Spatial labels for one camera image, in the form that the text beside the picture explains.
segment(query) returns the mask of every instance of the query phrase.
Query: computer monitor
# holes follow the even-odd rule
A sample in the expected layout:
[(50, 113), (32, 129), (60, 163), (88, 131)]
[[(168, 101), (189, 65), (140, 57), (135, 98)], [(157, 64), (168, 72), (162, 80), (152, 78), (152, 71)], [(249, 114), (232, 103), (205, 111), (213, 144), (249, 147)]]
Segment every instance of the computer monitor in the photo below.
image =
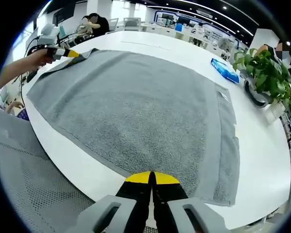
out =
[(163, 14), (162, 18), (169, 19), (169, 20), (174, 20), (174, 16), (169, 15), (169, 14)]
[(56, 12), (53, 16), (53, 24), (55, 24), (55, 26), (58, 26), (58, 24), (60, 24), (61, 22), (73, 17), (75, 8), (76, 8), (76, 4), (70, 3), (63, 9)]
[(66, 32), (65, 32), (65, 29), (64, 29), (63, 25), (61, 25), (61, 26), (59, 27), (59, 38), (62, 39), (62, 38), (64, 38), (66, 35), (67, 35), (67, 34), (66, 34)]
[(180, 23), (182, 25), (183, 24), (190, 25), (190, 19), (189, 18), (185, 18), (185, 17), (179, 17), (178, 23)]

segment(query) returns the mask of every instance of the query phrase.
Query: black shirt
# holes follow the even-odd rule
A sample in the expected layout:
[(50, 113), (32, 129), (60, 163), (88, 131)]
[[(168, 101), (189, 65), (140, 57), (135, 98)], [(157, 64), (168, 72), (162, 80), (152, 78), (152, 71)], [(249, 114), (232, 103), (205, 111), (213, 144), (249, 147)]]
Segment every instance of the black shirt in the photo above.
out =
[(106, 18), (99, 17), (96, 24), (99, 24), (100, 28), (92, 28), (94, 37), (98, 37), (109, 32), (109, 23)]

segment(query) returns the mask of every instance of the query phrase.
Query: person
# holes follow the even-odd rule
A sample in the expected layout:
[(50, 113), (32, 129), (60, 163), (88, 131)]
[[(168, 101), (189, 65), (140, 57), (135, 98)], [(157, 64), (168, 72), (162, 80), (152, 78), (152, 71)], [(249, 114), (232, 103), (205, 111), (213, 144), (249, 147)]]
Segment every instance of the person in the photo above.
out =
[(92, 35), (93, 37), (89, 37), (87, 39), (84, 38), (85, 35), (88, 33), (80, 34), (77, 38), (74, 39), (74, 42), (76, 44), (80, 44), (88, 39), (95, 38), (101, 35), (106, 34), (109, 32), (109, 23), (106, 18), (101, 17), (97, 13), (91, 13), (88, 16), (84, 16), (82, 19), (87, 19), (87, 26), (89, 26), (92, 29)]
[(94, 37), (104, 35), (110, 31), (107, 19), (97, 13), (91, 13), (87, 19), (87, 24), (92, 28)]
[[(37, 70), (40, 66), (44, 66), (46, 63), (51, 64), (53, 62), (53, 58), (47, 56), (47, 52), (47, 49), (38, 50), (25, 58), (4, 66), (0, 73), (0, 89), (13, 78), (27, 71)], [(10, 113), (13, 107), (21, 109), (21, 107), (24, 108), (24, 105), (20, 102), (14, 101), (7, 107), (6, 112)], [(29, 120), (26, 109), (23, 109), (17, 117), (24, 120)]]
[(82, 20), (83, 20), (84, 18), (87, 20), (87, 22), (86, 22), (86, 23), (82, 23), (82, 24), (77, 28), (77, 30), (78, 30), (78, 29), (80, 29), (80, 30), (78, 31), (78, 35), (77, 35), (77, 37), (74, 39), (74, 42), (75, 42), (77, 45), (85, 41), (85, 38), (84, 38), (85, 36), (88, 36), (88, 35), (92, 35), (92, 34), (93, 34), (93, 29), (92, 29), (92, 27), (90, 27), (90, 26), (87, 24), (88, 21), (89, 21), (89, 19), (90, 19), (89, 16), (83, 16)]
[(282, 43), (281, 40), (278, 42), (276, 48), (273, 48), (267, 44), (262, 45), (256, 52), (255, 56), (258, 56), (264, 50), (268, 50), (271, 53), (271, 59), (279, 64), (282, 63), (282, 60), (287, 58), (289, 55), (288, 46)]

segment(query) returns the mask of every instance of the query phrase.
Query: plant pot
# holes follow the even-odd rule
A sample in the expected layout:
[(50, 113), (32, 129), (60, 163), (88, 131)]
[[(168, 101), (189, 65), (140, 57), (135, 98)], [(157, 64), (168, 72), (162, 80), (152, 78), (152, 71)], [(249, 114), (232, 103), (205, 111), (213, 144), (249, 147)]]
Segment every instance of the plant pot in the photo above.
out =
[(251, 77), (247, 77), (244, 81), (243, 88), (251, 100), (251, 102), (258, 108), (264, 108), (266, 105), (272, 103), (272, 98), (267, 92), (258, 93), (254, 90), (255, 82)]

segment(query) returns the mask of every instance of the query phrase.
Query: gray towel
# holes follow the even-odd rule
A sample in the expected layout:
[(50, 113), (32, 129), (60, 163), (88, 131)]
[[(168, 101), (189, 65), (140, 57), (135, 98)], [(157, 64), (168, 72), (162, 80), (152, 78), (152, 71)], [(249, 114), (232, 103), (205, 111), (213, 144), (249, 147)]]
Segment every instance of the gray towel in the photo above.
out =
[(226, 89), (146, 55), (83, 56), (42, 75), (28, 93), (54, 129), (123, 176), (160, 171), (190, 197), (235, 203), (239, 146)]

